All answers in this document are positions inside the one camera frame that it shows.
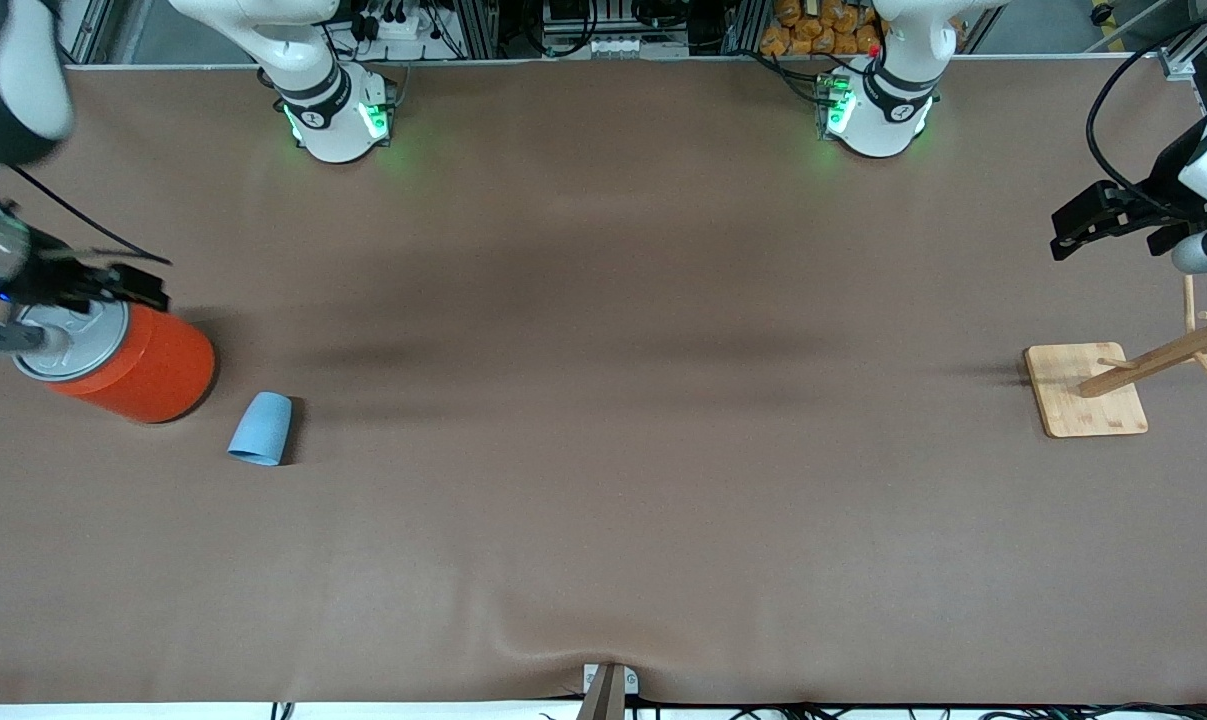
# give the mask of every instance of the wooden base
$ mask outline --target wooden base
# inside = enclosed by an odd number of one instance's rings
[[[1036,345],[1025,351],[1049,437],[1133,437],[1150,429],[1132,384],[1101,397],[1079,396],[1079,384],[1110,369],[1102,359],[1126,361],[1127,356],[1119,343]]]

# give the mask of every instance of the orange container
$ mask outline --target orange container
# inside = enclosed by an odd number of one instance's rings
[[[164,423],[187,412],[206,393],[216,368],[211,343],[199,329],[144,305],[94,302],[87,315],[31,308],[22,322],[59,334],[62,345],[56,352],[18,357],[23,373],[60,396],[139,423]]]

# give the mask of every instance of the wooden mug tree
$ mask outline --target wooden mug tree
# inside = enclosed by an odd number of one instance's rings
[[[1207,373],[1207,324],[1194,312],[1194,277],[1185,275],[1185,334],[1125,359],[1119,343],[1036,345],[1025,351],[1043,429],[1049,437],[1130,437],[1150,426],[1133,382],[1185,363]]]

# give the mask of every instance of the brown tabletop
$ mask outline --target brown tabletop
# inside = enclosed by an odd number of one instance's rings
[[[597,660],[663,701],[1207,701],[1207,379],[1053,441],[1020,363],[1180,330],[1139,238],[1048,254],[1114,66],[956,63],[892,160],[753,64],[420,69],[346,166],[252,74],[74,74],[36,175],[173,257],[223,373],[138,427],[0,359],[0,702],[554,696]],[[1199,111],[1132,75],[1100,135],[1143,177]],[[286,468],[225,455],[263,390],[303,400]]]

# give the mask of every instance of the blue cup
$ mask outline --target blue cup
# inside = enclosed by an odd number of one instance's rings
[[[255,466],[278,466],[292,425],[292,398],[278,392],[260,392],[238,421],[229,441],[229,453]]]

